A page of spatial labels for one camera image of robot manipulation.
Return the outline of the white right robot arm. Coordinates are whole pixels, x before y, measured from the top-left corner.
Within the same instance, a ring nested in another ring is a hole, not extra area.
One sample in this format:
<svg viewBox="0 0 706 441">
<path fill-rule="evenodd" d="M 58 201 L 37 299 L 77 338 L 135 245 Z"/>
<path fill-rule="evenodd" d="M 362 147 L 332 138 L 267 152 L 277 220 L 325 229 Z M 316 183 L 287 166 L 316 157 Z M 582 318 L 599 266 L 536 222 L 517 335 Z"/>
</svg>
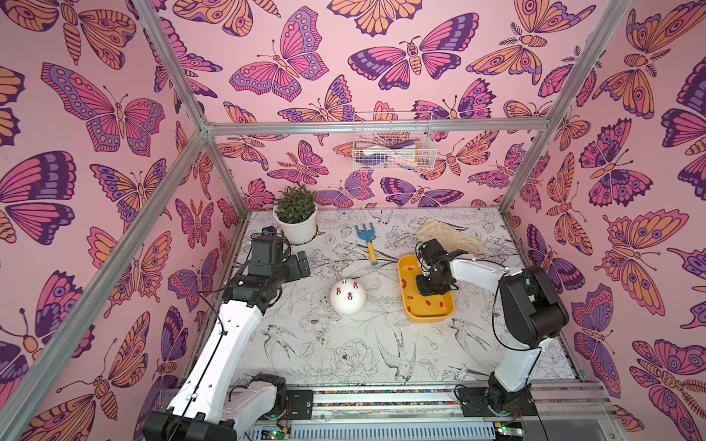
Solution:
<svg viewBox="0 0 706 441">
<path fill-rule="evenodd" d="M 569 322 L 569 314 L 546 271 L 539 266 L 509 268 L 470 258 L 463 250 L 447 252 L 432 239 L 417 244 L 421 274 L 417 290 L 424 297 L 444 294 L 460 282 L 494 294 L 502 306 L 509 339 L 500 341 L 505 353 L 489 375 L 485 405 L 495 415 L 516 413 L 531 398 L 531 373 L 542 351 Z"/>
</svg>

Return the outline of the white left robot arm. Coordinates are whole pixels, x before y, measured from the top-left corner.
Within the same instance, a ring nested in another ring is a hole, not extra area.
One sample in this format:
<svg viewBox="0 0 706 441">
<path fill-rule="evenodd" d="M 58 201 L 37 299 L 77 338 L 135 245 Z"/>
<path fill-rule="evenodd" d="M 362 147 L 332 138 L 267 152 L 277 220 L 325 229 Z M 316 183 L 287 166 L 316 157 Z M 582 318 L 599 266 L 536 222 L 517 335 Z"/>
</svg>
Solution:
<svg viewBox="0 0 706 441">
<path fill-rule="evenodd" d="M 260 419 L 287 416 L 292 406 L 284 378 L 257 374 L 237 395 L 231 393 L 231 381 L 283 285 L 310 274 L 305 253 L 292 253 L 276 228 L 254 233 L 246 262 L 224 286 L 216 325 L 198 361 L 168 404 L 145 413 L 137 439 L 237 440 Z"/>
</svg>

